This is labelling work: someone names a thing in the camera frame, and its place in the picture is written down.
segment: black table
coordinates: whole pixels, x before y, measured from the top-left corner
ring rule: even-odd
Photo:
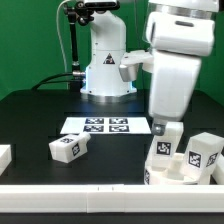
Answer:
[[[66,90],[22,90],[0,101],[0,144],[12,146],[13,161],[0,184],[143,184],[152,135],[92,135],[88,153],[64,164],[52,160],[48,144],[61,137],[66,117],[148,116],[148,92],[134,100],[100,104]],[[183,118],[183,152],[191,136],[224,136],[224,107],[195,91]],[[224,214],[0,214],[0,223],[223,223]]]

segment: white paper sheet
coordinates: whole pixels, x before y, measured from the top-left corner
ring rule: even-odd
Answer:
[[[151,134],[145,117],[68,117],[61,134]]]

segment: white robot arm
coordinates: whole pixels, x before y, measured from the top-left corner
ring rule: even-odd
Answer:
[[[149,0],[149,9],[144,40],[151,44],[151,52],[125,53],[120,73],[123,81],[135,80],[139,63],[152,73],[152,133],[162,136],[168,121],[183,117],[200,71],[200,57],[211,53],[215,26],[211,16],[218,12],[219,1]]]

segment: cube with markers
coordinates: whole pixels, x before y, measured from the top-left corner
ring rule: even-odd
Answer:
[[[87,152],[87,142],[90,134],[83,132],[79,135],[66,135],[49,144],[54,160],[69,163]]]
[[[201,133],[190,138],[180,172],[194,179],[211,175],[224,146],[224,138]]]

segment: green background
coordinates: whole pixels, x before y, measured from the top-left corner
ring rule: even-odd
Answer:
[[[61,0],[1,0],[0,2],[0,99],[15,90],[30,89],[40,80],[64,72],[56,31],[56,11]],[[123,3],[114,12],[127,26],[127,51],[146,49],[142,32],[147,0],[137,1],[138,29],[135,27],[134,3]],[[61,12],[60,27],[68,61],[71,61],[67,18]],[[77,30],[79,60],[82,69],[90,62],[89,26]],[[216,42],[212,54],[203,58],[196,85],[224,105],[224,13],[216,16]],[[149,88],[150,74],[141,73],[136,86]],[[65,84],[45,88],[66,88]]]

